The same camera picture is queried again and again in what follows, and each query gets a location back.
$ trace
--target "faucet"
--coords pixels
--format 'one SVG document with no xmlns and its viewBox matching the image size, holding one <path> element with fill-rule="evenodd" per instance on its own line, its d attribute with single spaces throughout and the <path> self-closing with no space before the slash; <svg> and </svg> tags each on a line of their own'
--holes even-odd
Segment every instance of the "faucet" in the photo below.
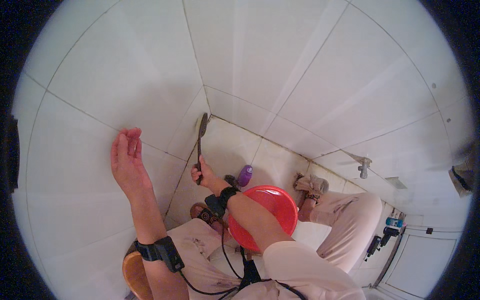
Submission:
<svg viewBox="0 0 480 300">
<path fill-rule="evenodd" d="M 370 165 L 372 160 L 366 157 L 362 157 L 359 162 L 361 163 L 361 166 L 358 167 L 358 170 L 360 171 L 360 178 L 366 179 L 368 166 Z"/>
</svg>

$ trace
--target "purple bottle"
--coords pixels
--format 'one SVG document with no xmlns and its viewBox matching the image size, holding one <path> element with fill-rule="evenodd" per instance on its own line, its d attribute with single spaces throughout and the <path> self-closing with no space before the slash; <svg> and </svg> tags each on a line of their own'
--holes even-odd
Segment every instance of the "purple bottle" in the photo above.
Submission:
<svg viewBox="0 0 480 300">
<path fill-rule="evenodd" d="M 244 187 L 248 184 L 250 179 L 252 178 L 252 166 L 246 165 L 243 167 L 243 169 L 240 171 L 239 176 L 237 177 L 237 181 L 241 187 Z"/>
</svg>

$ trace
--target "blue bottle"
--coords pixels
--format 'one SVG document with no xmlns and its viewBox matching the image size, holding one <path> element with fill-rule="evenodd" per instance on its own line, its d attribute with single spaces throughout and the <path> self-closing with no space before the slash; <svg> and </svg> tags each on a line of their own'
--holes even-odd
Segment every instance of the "blue bottle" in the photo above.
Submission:
<svg viewBox="0 0 480 300">
<path fill-rule="evenodd" d="M 402 228 L 403 220 L 388 217 L 387 220 L 385 221 L 385 224 Z"/>
</svg>

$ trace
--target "bottle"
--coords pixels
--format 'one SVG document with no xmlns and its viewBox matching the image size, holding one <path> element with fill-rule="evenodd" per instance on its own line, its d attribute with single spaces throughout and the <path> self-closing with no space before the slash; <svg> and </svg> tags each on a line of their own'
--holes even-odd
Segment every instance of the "bottle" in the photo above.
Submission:
<svg viewBox="0 0 480 300">
<path fill-rule="evenodd" d="M 385 221 L 385 224 L 401 228 L 403 225 L 403 220 L 388 217 Z"/>
<path fill-rule="evenodd" d="M 237 181 L 241 187 L 244 187 L 248 184 L 250 179 L 252 178 L 253 168 L 250 165 L 246 165 L 240 171 L 239 176 L 237 177 Z"/>
</svg>

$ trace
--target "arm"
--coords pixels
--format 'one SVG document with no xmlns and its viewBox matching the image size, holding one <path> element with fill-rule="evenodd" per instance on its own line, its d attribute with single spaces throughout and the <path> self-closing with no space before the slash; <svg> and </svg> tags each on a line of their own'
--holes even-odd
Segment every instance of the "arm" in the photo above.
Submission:
<svg viewBox="0 0 480 300">
<path fill-rule="evenodd" d="M 212 168 L 205 163 L 202 156 L 200 156 L 200 163 L 202 172 L 199 172 L 195 167 L 192 168 L 193 181 L 196 181 L 200 174 L 203 174 L 204 179 L 200 184 L 211 190 L 215 196 L 220 196 L 222 189 L 230 185 L 225 180 L 215 176 Z M 277 219 L 266 208 L 241 192 L 230 197 L 227 208 L 235 220 L 251 234 L 262 253 L 273 243 L 294 240 L 283 231 Z"/>
<path fill-rule="evenodd" d="M 142 162 L 141 133 L 139 128 L 120 131 L 112 144 L 110 159 L 113 177 L 130 201 L 138 241 L 153 244 L 167 236 L 167 230 Z M 179 273 L 170 272 L 162 261 L 143 263 L 155 300 L 189 298 L 187 284 Z"/>
</svg>

